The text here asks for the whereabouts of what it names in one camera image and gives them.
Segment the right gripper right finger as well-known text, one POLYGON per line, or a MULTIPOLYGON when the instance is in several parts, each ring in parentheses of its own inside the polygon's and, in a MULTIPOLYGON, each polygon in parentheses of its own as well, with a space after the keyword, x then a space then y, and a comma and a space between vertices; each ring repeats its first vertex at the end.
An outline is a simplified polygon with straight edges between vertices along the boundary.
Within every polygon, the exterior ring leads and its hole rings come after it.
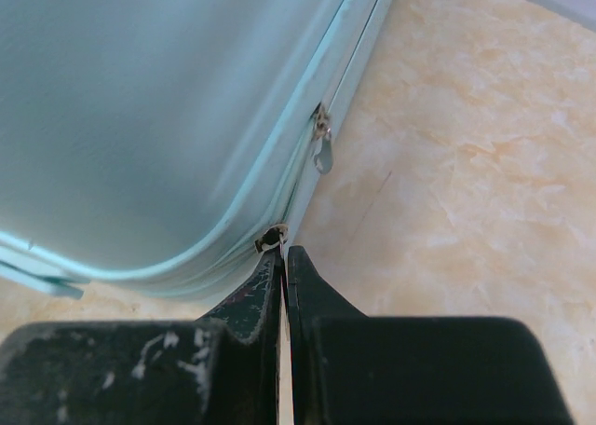
POLYGON ((288 253, 298 424, 570 424, 539 341, 507 317, 373 317, 288 253))

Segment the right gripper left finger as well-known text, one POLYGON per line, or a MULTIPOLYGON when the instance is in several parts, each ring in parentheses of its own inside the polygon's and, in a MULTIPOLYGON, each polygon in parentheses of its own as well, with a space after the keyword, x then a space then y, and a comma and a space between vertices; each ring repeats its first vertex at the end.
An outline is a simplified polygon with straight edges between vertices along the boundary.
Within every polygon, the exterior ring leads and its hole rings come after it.
POLYGON ((275 424, 284 264, 193 321, 35 322, 1 346, 5 424, 275 424))

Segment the light blue hard-shell suitcase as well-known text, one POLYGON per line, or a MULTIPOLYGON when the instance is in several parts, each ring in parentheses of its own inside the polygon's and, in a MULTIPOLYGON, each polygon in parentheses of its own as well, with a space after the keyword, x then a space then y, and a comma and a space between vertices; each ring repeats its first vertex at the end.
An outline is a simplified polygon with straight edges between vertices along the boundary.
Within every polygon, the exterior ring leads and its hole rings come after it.
POLYGON ((293 241, 392 0, 1 0, 1 275, 202 298, 293 241))

